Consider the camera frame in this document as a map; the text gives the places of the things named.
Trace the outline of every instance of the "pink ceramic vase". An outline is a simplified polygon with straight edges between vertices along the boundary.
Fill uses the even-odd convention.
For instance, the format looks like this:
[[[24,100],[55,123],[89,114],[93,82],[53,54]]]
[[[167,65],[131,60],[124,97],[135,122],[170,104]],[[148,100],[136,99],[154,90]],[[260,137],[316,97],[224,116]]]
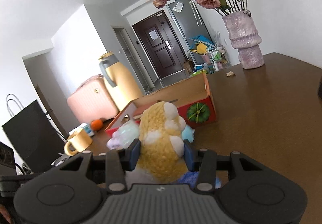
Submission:
[[[259,47],[262,39],[251,16],[249,11],[238,11],[223,17],[231,46],[238,50],[244,69],[254,69],[264,65]]]

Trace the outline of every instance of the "cardboard box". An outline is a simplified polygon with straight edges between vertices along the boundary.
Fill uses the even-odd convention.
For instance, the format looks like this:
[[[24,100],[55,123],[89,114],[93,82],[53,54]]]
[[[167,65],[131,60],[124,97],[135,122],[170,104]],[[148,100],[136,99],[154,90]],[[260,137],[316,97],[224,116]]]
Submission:
[[[111,135],[116,131],[116,128],[119,128],[124,124],[125,118],[134,119],[134,114],[139,107],[146,106],[148,108],[149,104],[153,104],[160,100],[172,102],[176,105],[179,115],[183,117],[186,123],[192,128],[216,120],[216,110],[207,76],[202,73],[131,101],[106,128],[106,133]],[[207,116],[204,117],[204,122],[196,122],[196,118],[201,118],[201,115],[193,113],[196,107],[199,111],[204,112],[204,110],[206,110]]]
[[[194,72],[194,63],[192,61],[184,62],[183,67],[189,74]]]

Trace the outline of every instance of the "suitcase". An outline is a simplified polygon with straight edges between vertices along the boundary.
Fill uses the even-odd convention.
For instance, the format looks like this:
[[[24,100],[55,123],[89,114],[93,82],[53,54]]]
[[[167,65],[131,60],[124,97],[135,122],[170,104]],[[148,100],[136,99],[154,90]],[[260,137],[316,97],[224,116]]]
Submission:
[[[119,113],[100,74],[83,82],[67,99],[67,104],[80,123],[109,120]]]

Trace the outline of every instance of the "ribbed gray panel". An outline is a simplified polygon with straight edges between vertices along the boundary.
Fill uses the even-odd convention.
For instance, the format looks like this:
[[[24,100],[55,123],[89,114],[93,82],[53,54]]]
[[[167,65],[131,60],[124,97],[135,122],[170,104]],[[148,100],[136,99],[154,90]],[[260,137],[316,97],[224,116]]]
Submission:
[[[238,224],[213,197],[195,194],[188,185],[133,185],[126,194],[110,196],[96,216],[83,223]]]

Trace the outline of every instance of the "red box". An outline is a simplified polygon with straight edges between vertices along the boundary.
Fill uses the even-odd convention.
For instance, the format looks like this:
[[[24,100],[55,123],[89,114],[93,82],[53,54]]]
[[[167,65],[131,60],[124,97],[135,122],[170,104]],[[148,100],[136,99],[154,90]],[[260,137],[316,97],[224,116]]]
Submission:
[[[188,125],[192,128],[202,126],[207,123],[214,122],[216,117],[216,110],[212,94],[210,92],[207,76],[202,73],[192,78],[179,81],[168,87],[155,91],[151,94],[131,101],[108,125],[105,129],[110,136],[123,125],[126,120],[134,119],[134,114],[137,108],[147,106],[157,101],[172,102],[177,108],[179,115],[183,117]],[[197,123],[189,120],[189,108],[198,103],[198,107],[206,105],[209,108],[209,117],[205,122]]]

